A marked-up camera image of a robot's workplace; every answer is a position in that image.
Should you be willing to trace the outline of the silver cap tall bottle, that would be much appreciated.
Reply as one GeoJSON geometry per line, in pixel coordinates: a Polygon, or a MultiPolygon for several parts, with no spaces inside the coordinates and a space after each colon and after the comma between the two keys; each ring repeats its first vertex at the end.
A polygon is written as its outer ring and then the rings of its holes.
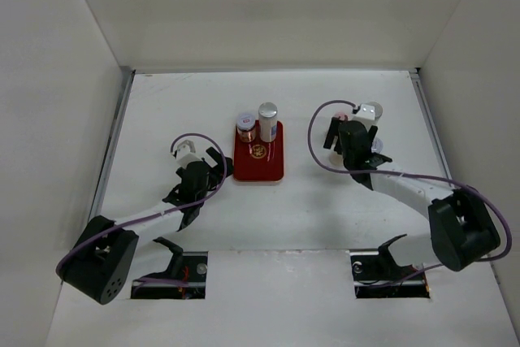
{"type": "Polygon", "coordinates": [[[276,139],[278,125],[278,108],[272,102],[264,102],[258,108],[258,123],[260,138],[271,143],[276,139]]]}

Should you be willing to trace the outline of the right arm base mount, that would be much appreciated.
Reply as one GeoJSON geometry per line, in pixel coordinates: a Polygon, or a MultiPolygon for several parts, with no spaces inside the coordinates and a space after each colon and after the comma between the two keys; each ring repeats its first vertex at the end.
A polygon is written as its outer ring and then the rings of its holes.
{"type": "Polygon", "coordinates": [[[418,270],[411,264],[398,265],[389,250],[403,237],[406,234],[395,236],[377,248],[349,251],[353,290],[357,299],[430,298],[424,274],[401,281],[418,270]]]}

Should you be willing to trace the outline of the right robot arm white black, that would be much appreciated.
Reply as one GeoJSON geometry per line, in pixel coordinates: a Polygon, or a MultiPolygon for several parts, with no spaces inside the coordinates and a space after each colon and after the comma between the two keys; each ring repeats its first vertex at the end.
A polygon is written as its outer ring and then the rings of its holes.
{"type": "Polygon", "coordinates": [[[501,245],[484,201],[474,190],[434,184],[433,178],[405,174],[391,158],[372,150],[378,128],[333,118],[323,147],[334,150],[353,180],[385,194],[427,219],[431,247],[440,263],[461,271],[501,245]]]}

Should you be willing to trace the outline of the yellow cap spice bottle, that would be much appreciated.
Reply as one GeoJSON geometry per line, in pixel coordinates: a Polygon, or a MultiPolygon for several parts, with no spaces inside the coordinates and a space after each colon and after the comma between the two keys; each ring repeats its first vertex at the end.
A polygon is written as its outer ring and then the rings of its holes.
{"type": "Polygon", "coordinates": [[[330,163],[335,167],[342,167],[343,166],[343,156],[341,153],[337,153],[335,151],[332,151],[329,155],[329,161],[330,163]]]}

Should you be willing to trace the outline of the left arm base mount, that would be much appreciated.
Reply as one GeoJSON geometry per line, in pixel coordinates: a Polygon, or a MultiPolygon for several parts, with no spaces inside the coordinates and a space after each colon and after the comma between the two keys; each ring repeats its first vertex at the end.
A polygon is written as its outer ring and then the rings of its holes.
{"type": "Polygon", "coordinates": [[[138,276],[132,281],[130,298],[134,300],[199,300],[206,298],[209,254],[185,252],[164,237],[154,239],[171,254],[163,270],[138,276]]]}

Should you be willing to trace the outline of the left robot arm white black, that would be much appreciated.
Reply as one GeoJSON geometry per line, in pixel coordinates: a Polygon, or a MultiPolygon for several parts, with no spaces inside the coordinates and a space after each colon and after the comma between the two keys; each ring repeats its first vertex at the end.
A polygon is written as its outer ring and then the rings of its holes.
{"type": "Polygon", "coordinates": [[[175,173],[180,182],[153,208],[118,221],[93,217],[56,267],[62,282],[105,305],[122,291],[136,251],[150,242],[165,246],[170,253],[160,254],[154,262],[156,273],[137,282],[178,278],[184,269],[183,250],[164,236],[186,229],[208,197],[233,173],[232,158],[214,147],[206,153],[214,164],[198,157],[191,147],[177,149],[174,157],[180,167],[175,173]]]}

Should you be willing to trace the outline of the white cap red label jar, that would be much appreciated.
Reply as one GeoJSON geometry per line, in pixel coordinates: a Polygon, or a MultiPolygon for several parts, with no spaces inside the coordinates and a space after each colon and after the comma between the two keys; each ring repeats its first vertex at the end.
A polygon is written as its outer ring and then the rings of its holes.
{"type": "Polygon", "coordinates": [[[236,132],[239,140],[250,143],[256,138],[256,118],[250,113],[241,113],[236,119],[236,132]]]}

